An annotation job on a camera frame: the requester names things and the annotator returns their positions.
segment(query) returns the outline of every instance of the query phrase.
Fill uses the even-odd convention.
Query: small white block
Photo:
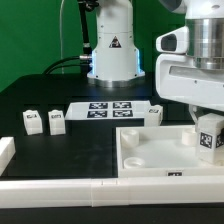
[[[163,107],[160,105],[151,106],[145,113],[144,126],[157,127],[163,120]]]
[[[65,118],[62,111],[48,112],[51,135],[65,134]]]
[[[24,125],[28,135],[43,133],[43,126],[37,110],[23,112]]]

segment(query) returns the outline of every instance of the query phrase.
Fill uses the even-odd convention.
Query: white tray
[[[207,176],[223,175],[224,167],[213,166],[195,156],[195,147],[182,144],[182,131],[193,126],[127,127],[117,128],[117,163],[119,177]],[[121,132],[139,132],[139,145],[125,148],[121,145]],[[145,161],[144,168],[124,168],[128,158]]]

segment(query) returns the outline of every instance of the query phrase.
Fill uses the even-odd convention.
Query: white cube with marker
[[[151,106],[145,113],[144,126],[156,127],[160,126],[163,120],[163,107],[160,105]]]
[[[196,155],[214,165],[224,165],[224,116],[207,114],[198,120]]]
[[[65,118],[62,111],[48,112],[51,135],[63,135],[65,131]]]
[[[43,126],[37,110],[23,112],[24,125],[28,135],[43,133]]]

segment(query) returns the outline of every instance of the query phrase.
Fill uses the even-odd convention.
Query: black cable
[[[67,61],[73,61],[73,60],[79,60],[79,56],[72,56],[72,57],[68,57],[68,58],[64,58],[62,60],[59,60],[59,61],[56,61],[55,63],[53,63],[52,65],[50,65],[47,69],[45,69],[45,71],[43,72],[43,75],[46,75],[48,74],[48,72],[54,68],[55,66],[59,65],[59,64],[62,64],[64,62],[67,62]]]
[[[82,38],[83,38],[83,53],[84,54],[91,54],[92,48],[89,42],[89,32],[86,20],[86,7],[83,2],[78,0],[79,5],[79,12],[80,12],[80,19],[81,19],[81,28],[82,28]]]
[[[81,66],[81,64],[70,64],[70,65],[59,65],[59,66],[56,66],[56,67],[53,67],[51,70],[49,70],[47,73],[45,73],[45,75],[50,75],[51,72],[53,72],[54,70],[57,70],[59,68],[68,68],[68,67],[78,67],[78,66]]]

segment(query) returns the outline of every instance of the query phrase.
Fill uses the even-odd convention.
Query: cable
[[[60,66],[56,66],[56,67],[53,67],[52,69],[50,69],[45,75],[50,75],[51,72],[53,72],[54,70],[56,69],[59,69],[59,68],[68,68],[68,67],[78,67],[78,66],[81,66],[81,64],[70,64],[70,65],[60,65]]]
[[[64,38],[63,38],[63,13],[64,13],[65,0],[61,1],[60,8],[60,21],[59,21],[59,31],[60,31],[60,44],[61,44],[61,60],[64,58]]]
[[[52,65],[50,65],[47,69],[45,69],[45,71],[43,72],[43,75],[46,75],[52,68],[54,68],[55,66],[57,66],[59,64],[62,64],[67,61],[73,61],[73,60],[79,60],[79,59],[80,59],[79,56],[72,56],[72,57],[61,59],[61,60],[53,63]]]
[[[91,48],[90,41],[89,41],[89,32],[88,32],[86,12],[85,12],[86,11],[86,3],[84,1],[78,0],[78,6],[79,6],[81,29],[82,29],[83,53],[91,54],[92,48]]]

